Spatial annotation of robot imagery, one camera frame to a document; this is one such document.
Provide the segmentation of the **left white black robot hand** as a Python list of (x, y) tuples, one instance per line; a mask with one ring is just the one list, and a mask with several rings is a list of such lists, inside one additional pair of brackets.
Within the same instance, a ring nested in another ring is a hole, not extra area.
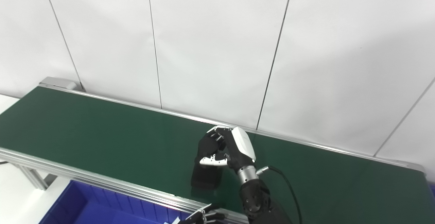
[(216, 203), (211, 203), (202, 208), (197, 209), (195, 212), (190, 214), (187, 218), (174, 221), (173, 224), (222, 224), (226, 215), (221, 212), (213, 212), (219, 209), (220, 206)]

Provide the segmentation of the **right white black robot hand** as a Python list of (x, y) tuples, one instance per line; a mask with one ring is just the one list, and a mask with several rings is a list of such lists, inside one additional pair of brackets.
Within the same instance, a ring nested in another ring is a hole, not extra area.
[(240, 127), (216, 125), (200, 139), (195, 162), (201, 166), (225, 167), (236, 173), (254, 166), (256, 155), (248, 134)]

